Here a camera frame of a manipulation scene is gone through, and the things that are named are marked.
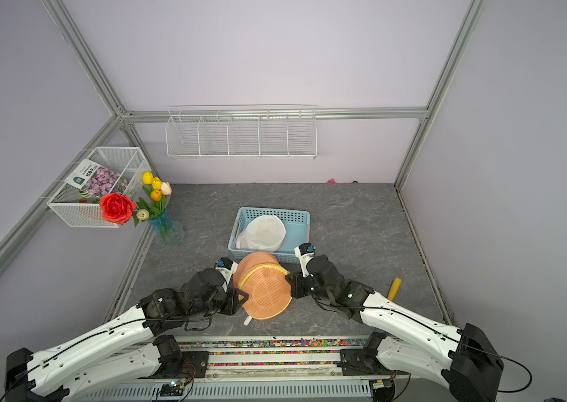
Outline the white mesh laundry bag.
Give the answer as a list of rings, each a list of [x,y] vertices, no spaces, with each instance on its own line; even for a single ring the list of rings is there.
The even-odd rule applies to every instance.
[[[236,238],[238,250],[278,251],[285,240],[287,230],[276,215],[262,215],[252,220]]]

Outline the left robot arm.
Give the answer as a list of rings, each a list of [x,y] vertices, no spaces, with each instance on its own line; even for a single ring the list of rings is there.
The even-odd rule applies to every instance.
[[[234,288],[238,265],[226,258],[180,289],[154,291],[117,318],[58,346],[21,348],[6,361],[3,401],[74,401],[137,378],[176,376],[181,352],[169,330],[233,315],[247,300]]]

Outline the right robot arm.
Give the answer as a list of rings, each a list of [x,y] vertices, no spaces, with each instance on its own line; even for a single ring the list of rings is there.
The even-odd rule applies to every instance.
[[[470,323],[458,328],[405,309],[372,287],[349,280],[313,246],[296,248],[301,271],[286,277],[293,298],[315,304],[374,328],[364,348],[368,360],[447,388],[458,401],[495,401],[507,357],[498,354],[484,331]]]

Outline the orange mesh laundry bag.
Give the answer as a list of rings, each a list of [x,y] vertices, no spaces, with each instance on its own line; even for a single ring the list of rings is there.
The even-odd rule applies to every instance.
[[[242,305],[247,313],[243,325],[254,320],[274,318],[292,301],[291,285],[286,281],[289,271],[266,252],[253,252],[243,258],[233,275],[234,287],[247,294]]]

